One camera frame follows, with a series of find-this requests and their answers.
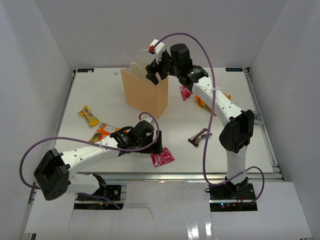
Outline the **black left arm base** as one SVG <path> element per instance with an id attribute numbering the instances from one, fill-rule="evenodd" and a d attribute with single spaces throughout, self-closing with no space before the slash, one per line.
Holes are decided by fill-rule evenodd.
<path id="1" fill-rule="evenodd" d="M 75 210 L 121 210 L 123 203 L 121 185 L 107 185 L 97 190 L 93 196 L 78 194 L 74 203 Z"/>

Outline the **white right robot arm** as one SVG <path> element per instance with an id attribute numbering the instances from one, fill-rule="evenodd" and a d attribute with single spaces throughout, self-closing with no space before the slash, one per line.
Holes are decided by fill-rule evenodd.
<path id="1" fill-rule="evenodd" d="M 182 86 L 199 96 L 217 115 L 223 130 L 219 142 L 226 150 L 227 172 L 223 185 L 226 195 L 236 200 L 248 184 L 246 152 L 254 132 L 254 113 L 242 110 L 227 98 L 215 85 L 214 74 L 208 74 L 201 66 L 194 65 L 190 50 L 184 43 L 177 43 L 167 51 L 165 44 L 154 40 L 148 50 L 154 57 L 146 69 L 146 78 L 154 85 L 167 76 L 175 76 Z"/>

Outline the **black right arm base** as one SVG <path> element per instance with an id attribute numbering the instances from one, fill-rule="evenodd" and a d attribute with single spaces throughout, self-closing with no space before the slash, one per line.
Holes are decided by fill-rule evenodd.
<path id="1" fill-rule="evenodd" d="M 257 203 L 254 187 L 251 183 L 237 193 L 225 185 L 208 186 L 205 192 L 209 194 L 210 211 L 214 212 L 256 212 Z"/>

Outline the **pink snack packet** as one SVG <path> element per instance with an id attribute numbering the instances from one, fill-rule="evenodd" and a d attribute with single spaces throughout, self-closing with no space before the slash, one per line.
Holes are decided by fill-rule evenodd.
<path id="1" fill-rule="evenodd" d="M 166 164 L 173 162 L 175 160 L 171 151 L 167 147 L 163 148 L 162 153 L 157 153 L 157 154 L 151 153 L 150 156 L 152 159 L 153 166 L 155 168 L 160 167 L 162 165 L 166 165 Z"/>

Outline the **brown chocolate bar wrapper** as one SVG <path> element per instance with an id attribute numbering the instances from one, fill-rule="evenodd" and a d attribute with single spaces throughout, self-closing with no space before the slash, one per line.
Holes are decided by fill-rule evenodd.
<path id="1" fill-rule="evenodd" d="M 191 143 L 194 147 L 198 147 L 199 143 L 202 139 L 205 139 L 207 136 L 211 136 L 212 133 L 208 132 L 207 128 L 203 128 L 197 134 L 193 135 L 192 137 L 188 138 L 188 142 Z"/>

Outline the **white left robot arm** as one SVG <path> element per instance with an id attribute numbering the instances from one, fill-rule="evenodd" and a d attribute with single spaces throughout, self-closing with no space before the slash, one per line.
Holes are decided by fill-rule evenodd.
<path id="1" fill-rule="evenodd" d="M 162 151 L 161 130 L 152 125 L 151 118 L 145 118 L 134 127 L 123 127 L 78 149 L 58 152 L 53 148 L 44 155 L 33 174 L 47 201 L 65 193 L 84 193 L 99 200 L 106 193 L 105 181 L 97 173 L 82 174 L 83 169 L 129 153 L 160 154 Z"/>

